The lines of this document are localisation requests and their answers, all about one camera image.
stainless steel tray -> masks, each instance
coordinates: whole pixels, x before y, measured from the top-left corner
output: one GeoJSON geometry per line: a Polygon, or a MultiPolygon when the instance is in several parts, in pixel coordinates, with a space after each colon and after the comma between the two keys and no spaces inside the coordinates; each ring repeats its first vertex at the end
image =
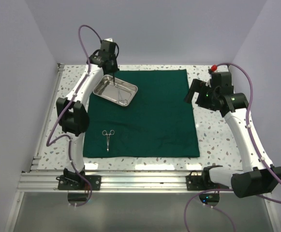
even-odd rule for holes
{"type": "Polygon", "coordinates": [[[105,75],[94,88],[93,93],[120,106],[128,106],[137,91],[137,86],[117,78],[114,85],[113,76],[105,75]]]}

surgical scissors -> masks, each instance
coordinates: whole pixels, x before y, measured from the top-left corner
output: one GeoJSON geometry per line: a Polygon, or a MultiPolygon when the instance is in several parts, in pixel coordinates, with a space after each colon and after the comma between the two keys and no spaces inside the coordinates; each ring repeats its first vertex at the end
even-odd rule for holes
{"type": "Polygon", "coordinates": [[[115,131],[114,130],[111,130],[110,132],[109,132],[109,134],[107,133],[107,131],[103,131],[102,132],[102,135],[105,135],[106,137],[107,137],[107,151],[109,151],[109,139],[110,139],[110,136],[111,135],[114,135],[115,134],[115,131]]]}

terrazzo table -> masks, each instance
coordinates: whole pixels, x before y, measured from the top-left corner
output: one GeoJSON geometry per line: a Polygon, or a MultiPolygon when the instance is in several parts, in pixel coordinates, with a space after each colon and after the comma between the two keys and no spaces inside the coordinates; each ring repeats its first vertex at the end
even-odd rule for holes
{"type": "MultiPolygon", "coordinates": [[[[73,89],[83,73],[84,65],[64,65],[60,67],[51,110],[46,120],[38,154],[35,156],[31,170],[63,170],[67,166],[67,140],[58,140],[50,147],[45,142],[57,119],[55,101],[58,97],[66,97],[73,89]]],[[[183,70],[188,73],[189,85],[194,78],[207,81],[209,79],[208,65],[120,65],[120,70],[183,70]]],[[[218,68],[227,71],[226,66],[218,68]]],[[[195,105],[198,94],[195,94],[192,105],[199,143],[199,158],[84,158],[86,170],[201,170],[210,165],[229,166],[232,169],[241,169],[241,159],[234,137],[219,112],[213,112],[195,105]]],[[[60,126],[57,127],[54,137],[63,134],[60,126]]]]}

purple wire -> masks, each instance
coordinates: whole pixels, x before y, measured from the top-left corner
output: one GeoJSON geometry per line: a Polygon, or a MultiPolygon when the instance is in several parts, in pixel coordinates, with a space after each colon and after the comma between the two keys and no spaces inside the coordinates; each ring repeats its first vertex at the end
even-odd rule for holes
{"type": "Polygon", "coordinates": [[[87,61],[88,61],[88,66],[89,66],[89,67],[88,67],[88,72],[87,72],[87,74],[84,76],[84,78],[82,79],[82,81],[79,83],[79,85],[78,85],[78,87],[76,88],[76,90],[75,90],[75,92],[74,92],[74,95],[72,96],[72,98],[71,98],[71,100],[69,101],[69,103],[65,106],[65,108],[62,110],[62,112],[61,112],[60,115],[58,116],[58,118],[57,118],[56,122],[54,123],[54,126],[53,126],[53,128],[52,128],[52,130],[51,130],[51,132],[50,132],[50,134],[49,134],[49,137],[48,137],[48,139],[47,139],[47,141],[46,141],[46,146],[51,146],[53,143],[55,143],[55,142],[56,142],[57,140],[59,140],[60,138],[67,137],[67,138],[69,139],[69,142],[68,142],[68,159],[69,159],[69,161],[71,162],[71,165],[72,165],[72,167],[73,167],[75,173],[76,173],[82,180],[84,180],[84,181],[88,184],[88,186],[89,186],[89,188],[90,188],[90,192],[89,192],[89,195],[88,195],[88,197],[87,197],[87,200],[86,200],[85,202],[83,202],[83,203],[79,203],[79,204],[76,204],[76,203],[75,203],[75,204],[73,204],[73,206],[82,206],[82,205],[85,205],[85,204],[90,200],[90,198],[91,198],[91,196],[92,196],[92,185],[91,185],[91,183],[90,183],[85,177],[83,177],[83,176],[78,172],[78,170],[76,169],[74,163],[72,162],[72,154],[71,154],[72,138],[71,138],[68,134],[63,134],[63,135],[60,135],[59,137],[55,138],[55,139],[52,140],[52,141],[50,141],[50,140],[51,140],[51,138],[52,138],[52,136],[53,136],[53,133],[54,133],[56,127],[57,127],[58,124],[59,124],[59,121],[60,121],[61,118],[63,117],[64,113],[69,109],[69,107],[71,106],[71,104],[74,102],[74,99],[76,98],[76,95],[77,95],[79,89],[82,87],[83,83],[84,83],[85,80],[87,79],[88,73],[90,72],[90,69],[91,69],[91,65],[90,65],[90,62],[89,62],[89,56],[88,56],[88,53],[87,53],[87,51],[86,51],[86,49],[85,49],[85,47],[84,47],[84,45],[83,45],[83,42],[82,42],[82,40],[81,40],[81,35],[80,35],[81,28],[83,28],[83,27],[89,28],[89,29],[91,29],[92,31],[94,31],[95,34],[97,35],[97,37],[99,38],[100,42],[102,41],[102,40],[101,40],[101,37],[99,36],[99,34],[98,34],[92,27],[90,27],[90,26],[88,26],[88,25],[81,25],[81,26],[79,27],[79,29],[78,29],[78,38],[79,38],[81,47],[82,47],[82,49],[83,49],[83,51],[84,51],[84,53],[85,53],[85,55],[86,55],[87,61]]]}
{"type": "MultiPolygon", "coordinates": [[[[192,197],[188,200],[188,202],[186,203],[185,208],[184,208],[184,214],[183,214],[185,228],[187,229],[188,232],[190,232],[190,230],[189,230],[188,223],[187,223],[187,209],[188,209],[188,206],[189,206],[190,202],[191,202],[195,197],[197,197],[197,196],[199,196],[199,195],[201,195],[201,194],[203,194],[203,193],[212,192],[212,191],[227,191],[227,192],[232,192],[233,190],[232,190],[232,189],[221,189],[221,188],[208,189],[208,190],[205,190],[205,191],[201,191],[201,192],[197,193],[196,195],[192,196],[192,197]]],[[[216,207],[213,207],[213,209],[215,209],[215,210],[219,211],[220,213],[223,213],[225,216],[227,216],[228,219],[229,219],[229,220],[231,221],[231,223],[232,223],[234,232],[237,231],[234,221],[231,219],[231,217],[230,217],[226,212],[224,212],[224,211],[222,211],[221,209],[216,208],[216,207]]]]}
{"type": "MultiPolygon", "coordinates": [[[[251,139],[251,142],[253,144],[253,147],[257,153],[257,156],[259,158],[262,157],[262,154],[260,152],[260,150],[258,149],[257,145],[256,145],[256,142],[255,142],[255,139],[254,139],[254,136],[252,134],[252,130],[251,128],[248,127],[249,125],[249,114],[250,114],[250,109],[251,109],[251,106],[252,106],[252,101],[253,101],[253,86],[252,86],[252,81],[249,77],[249,75],[246,73],[246,71],[244,71],[240,66],[236,65],[236,64],[233,64],[233,63],[221,63],[221,64],[217,64],[217,67],[220,66],[220,65],[232,65],[236,68],[238,68],[240,71],[243,72],[243,74],[246,76],[248,82],[249,82],[249,85],[250,85],[250,101],[249,101],[249,105],[248,105],[248,108],[247,108],[247,113],[246,113],[246,123],[247,123],[247,128],[248,128],[248,133],[249,133],[249,136],[250,136],[250,139],[251,139]]],[[[264,161],[264,160],[261,160],[263,165],[267,168],[267,170],[270,172],[270,174],[278,181],[278,183],[281,184],[281,180],[279,179],[279,177],[271,170],[271,168],[267,165],[267,163],[264,161]]],[[[269,198],[269,197],[265,197],[265,196],[262,196],[262,195],[258,195],[259,197],[263,198],[263,199],[266,199],[266,200],[269,200],[269,201],[272,201],[272,202],[276,202],[276,203],[280,203],[281,204],[281,201],[279,200],[275,200],[275,199],[272,199],[272,198],[269,198]]]]}

purple cable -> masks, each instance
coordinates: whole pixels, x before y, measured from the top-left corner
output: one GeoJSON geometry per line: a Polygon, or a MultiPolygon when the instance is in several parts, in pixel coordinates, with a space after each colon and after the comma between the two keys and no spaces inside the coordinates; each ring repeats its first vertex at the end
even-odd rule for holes
{"type": "MultiPolygon", "coordinates": [[[[231,189],[221,189],[221,188],[208,189],[208,190],[205,190],[205,191],[201,191],[201,192],[197,193],[196,195],[192,196],[192,197],[188,200],[188,202],[186,203],[185,208],[184,208],[184,214],[183,214],[185,228],[187,229],[188,232],[190,232],[190,230],[189,230],[188,223],[187,223],[187,209],[188,209],[188,206],[189,206],[190,202],[191,202],[195,197],[197,197],[197,196],[199,196],[199,195],[201,195],[201,194],[203,194],[203,193],[212,192],[212,191],[227,191],[227,192],[232,192],[233,190],[231,190],[231,189]]],[[[213,207],[213,209],[215,209],[215,210],[219,211],[220,213],[223,213],[225,216],[227,216],[228,219],[229,219],[229,220],[231,221],[231,223],[232,223],[234,232],[237,231],[234,221],[231,219],[231,217],[230,217],[226,212],[224,212],[224,211],[222,211],[221,209],[216,208],[216,207],[213,207]]]]}
{"type": "Polygon", "coordinates": [[[85,53],[85,55],[86,55],[87,61],[88,61],[88,66],[89,66],[89,67],[88,67],[88,72],[87,72],[87,74],[84,76],[84,78],[82,79],[82,81],[79,83],[79,85],[78,85],[78,87],[76,88],[76,90],[75,90],[75,92],[74,92],[74,95],[72,96],[72,98],[71,98],[71,100],[69,101],[69,103],[65,106],[65,108],[62,110],[62,112],[61,112],[60,115],[58,116],[58,119],[57,119],[56,122],[54,123],[54,126],[53,126],[53,128],[52,128],[52,130],[51,130],[51,132],[50,132],[50,134],[49,134],[49,137],[48,137],[48,139],[47,139],[47,141],[46,141],[46,146],[51,146],[53,143],[55,143],[55,142],[56,142],[57,140],[59,140],[60,138],[67,137],[67,138],[69,139],[69,142],[68,142],[68,159],[69,159],[69,161],[71,162],[71,165],[72,165],[72,167],[73,167],[75,173],[76,173],[82,180],[84,180],[85,183],[87,183],[88,186],[89,186],[89,188],[90,188],[90,192],[89,192],[89,195],[88,195],[87,200],[86,200],[85,202],[83,202],[83,203],[80,203],[80,204],[76,204],[76,203],[75,203],[75,204],[73,204],[74,206],[82,206],[82,205],[85,205],[85,204],[90,200],[90,198],[91,198],[91,196],[92,196],[92,185],[91,185],[91,183],[90,183],[86,178],[84,178],[84,177],[78,172],[78,170],[76,169],[74,163],[72,162],[72,154],[71,154],[72,138],[71,138],[69,135],[67,135],[67,134],[63,134],[63,135],[60,135],[59,137],[55,138],[55,139],[52,140],[52,141],[50,141],[50,140],[51,140],[51,138],[52,138],[52,136],[53,136],[53,133],[54,133],[56,127],[57,127],[58,124],[59,124],[59,121],[60,121],[61,118],[63,117],[64,113],[68,110],[68,108],[69,108],[69,107],[71,106],[71,104],[74,102],[74,99],[76,98],[76,95],[77,95],[79,89],[82,87],[83,83],[84,83],[85,80],[87,79],[88,73],[90,72],[90,69],[91,69],[90,62],[89,62],[89,56],[88,56],[88,53],[87,53],[87,51],[86,51],[86,49],[85,49],[85,47],[84,47],[84,45],[83,45],[83,43],[82,43],[81,35],[80,35],[81,28],[83,28],[83,27],[89,28],[89,29],[91,29],[92,31],[94,31],[95,34],[97,35],[97,37],[99,38],[100,42],[102,41],[102,40],[101,40],[101,37],[99,36],[99,34],[98,34],[92,27],[90,27],[90,26],[88,26],[88,25],[81,25],[81,26],[79,27],[79,29],[78,29],[78,38],[79,38],[81,47],[82,47],[82,49],[83,49],[83,51],[84,51],[84,53],[85,53]]]}
{"type": "MultiPolygon", "coordinates": [[[[251,130],[251,128],[248,127],[248,125],[249,125],[249,114],[250,114],[250,109],[251,109],[252,101],[253,101],[252,81],[251,81],[249,75],[246,73],[246,71],[244,71],[240,66],[238,66],[236,64],[233,64],[233,63],[221,63],[221,64],[217,64],[217,67],[219,67],[220,65],[232,65],[232,66],[238,68],[240,71],[243,72],[243,74],[246,76],[246,78],[247,78],[247,80],[249,82],[249,85],[250,85],[250,101],[249,101],[249,105],[248,105],[247,113],[246,113],[246,123],[247,123],[248,133],[249,133],[251,142],[253,144],[253,147],[254,147],[254,149],[255,149],[255,151],[257,153],[257,156],[259,158],[261,158],[262,154],[261,154],[260,150],[258,149],[258,147],[256,145],[255,139],[254,139],[253,134],[252,134],[252,130],[251,130]]],[[[262,161],[263,165],[267,168],[267,170],[270,172],[270,174],[278,181],[278,183],[281,184],[281,180],[279,179],[279,177],[271,170],[271,168],[266,164],[266,162],[264,160],[261,160],[261,161],[262,161]]],[[[262,195],[258,195],[258,196],[261,197],[261,198],[264,198],[266,200],[269,200],[269,201],[281,204],[281,201],[279,201],[279,200],[275,200],[275,199],[272,199],[272,198],[269,198],[269,197],[265,197],[265,196],[262,196],[262,195]]]]}

